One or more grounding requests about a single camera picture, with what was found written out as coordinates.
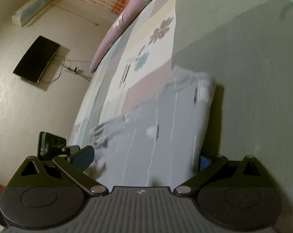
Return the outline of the grey patterned pyjama trousers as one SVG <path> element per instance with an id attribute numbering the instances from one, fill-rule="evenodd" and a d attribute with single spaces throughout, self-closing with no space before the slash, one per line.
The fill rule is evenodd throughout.
<path id="1" fill-rule="evenodd" d="M 108 189 L 174 189 L 198 166 L 214 92 L 209 74 L 175 66 L 155 96 L 91 129 L 94 160 L 86 173 Z"/>

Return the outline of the purple floral rolled quilt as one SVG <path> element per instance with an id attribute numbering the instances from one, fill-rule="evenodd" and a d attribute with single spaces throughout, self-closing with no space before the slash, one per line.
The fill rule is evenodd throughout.
<path id="1" fill-rule="evenodd" d="M 135 18 L 152 0 L 129 0 L 123 11 L 104 36 L 90 64 L 90 73 L 94 73 L 105 54 L 115 41 L 124 33 Z"/>

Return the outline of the checked patchwork bed sheet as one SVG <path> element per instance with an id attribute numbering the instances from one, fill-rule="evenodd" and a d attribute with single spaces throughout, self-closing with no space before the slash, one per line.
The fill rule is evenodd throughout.
<path id="1" fill-rule="evenodd" d="M 71 141 L 152 98 L 179 66 L 215 81 L 201 153 L 254 155 L 293 187 L 293 0 L 153 0 L 101 60 Z"/>

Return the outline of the black wall television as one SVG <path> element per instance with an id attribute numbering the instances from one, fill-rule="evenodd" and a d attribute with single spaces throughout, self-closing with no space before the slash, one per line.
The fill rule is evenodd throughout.
<path id="1" fill-rule="evenodd" d="M 60 47 L 60 44 L 39 35 L 23 55 L 13 74 L 37 84 Z"/>

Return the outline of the white wall air conditioner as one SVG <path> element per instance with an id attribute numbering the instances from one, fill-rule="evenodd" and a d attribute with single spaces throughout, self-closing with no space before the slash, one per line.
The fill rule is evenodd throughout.
<path id="1" fill-rule="evenodd" d="M 12 15 L 12 24 L 23 27 L 53 1 L 55 0 L 30 0 Z"/>

